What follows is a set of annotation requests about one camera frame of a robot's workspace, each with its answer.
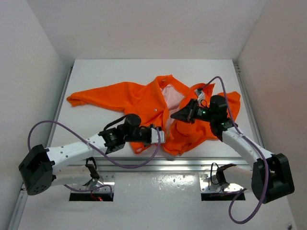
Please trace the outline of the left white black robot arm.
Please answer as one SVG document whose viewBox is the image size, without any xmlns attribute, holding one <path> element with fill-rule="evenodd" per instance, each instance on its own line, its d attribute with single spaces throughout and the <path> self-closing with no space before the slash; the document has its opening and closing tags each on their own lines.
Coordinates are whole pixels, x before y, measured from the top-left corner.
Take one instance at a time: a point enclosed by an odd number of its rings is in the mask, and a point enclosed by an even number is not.
<svg viewBox="0 0 307 230">
<path fill-rule="evenodd" d="M 73 188 L 73 184 L 83 186 L 84 193 L 99 190 L 107 185 L 97 172 L 95 156 L 101 154 L 123 169 L 136 169 L 150 160 L 139 165 L 123 165 L 110 158 L 109 154 L 123 149 L 127 142 L 141 143 L 144 147 L 156 145 L 157 148 L 165 142 L 161 127 L 154 124 L 141 125 L 141 118 L 136 114 L 124 115 L 87 139 L 59 122 L 56 125 L 71 132 L 79 141 L 59 147 L 45 148 L 40 144 L 29 148 L 18 167 L 29 196 L 40 194 L 56 185 L 63 185 L 75 192 L 81 190 Z"/>
</svg>

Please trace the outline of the orange zip jacket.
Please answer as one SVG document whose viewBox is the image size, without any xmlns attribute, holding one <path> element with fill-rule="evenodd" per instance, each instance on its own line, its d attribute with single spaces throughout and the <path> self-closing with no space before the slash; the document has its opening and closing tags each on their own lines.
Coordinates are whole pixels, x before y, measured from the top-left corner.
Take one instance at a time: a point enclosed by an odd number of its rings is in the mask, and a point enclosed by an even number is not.
<svg viewBox="0 0 307 230">
<path fill-rule="evenodd" d="M 73 106 L 91 104 L 108 110 L 137 114 L 144 126 L 154 124 L 165 132 L 164 151 L 171 155 L 183 154 L 206 140 L 216 140 L 208 122 L 187 124 L 172 119 L 174 112 L 196 99 L 195 90 L 204 88 L 203 104 L 209 105 L 214 84 L 203 83 L 188 87 L 172 75 L 157 76 L 147 85 L 121 82 L 101 88 L 71 94 L 67 101 Z"/>
</svg>

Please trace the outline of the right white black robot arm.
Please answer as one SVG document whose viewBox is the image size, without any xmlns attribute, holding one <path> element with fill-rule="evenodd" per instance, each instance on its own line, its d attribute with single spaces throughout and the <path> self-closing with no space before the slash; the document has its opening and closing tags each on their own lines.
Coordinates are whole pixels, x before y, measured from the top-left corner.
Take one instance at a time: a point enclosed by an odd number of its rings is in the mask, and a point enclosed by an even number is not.
<svg viewBox="0 0 307 230">
<path fill-rule="evenodd" d="M 223 96 L 212 96 L 209 106 L 201 106 L 196 99 L 191 99 L 171 118 L 190 124 L 208 122 L 213 135 L 234 149 L 251 167 L 245 170 L 233 163 L 221 166 L 211 177 L 214 184 L 237 184 L 251 190 L 264 204 L 295 191 L 288 158 L 282 153 L 273 154 L 244 136 L 227 114 Z"/>
</svg>

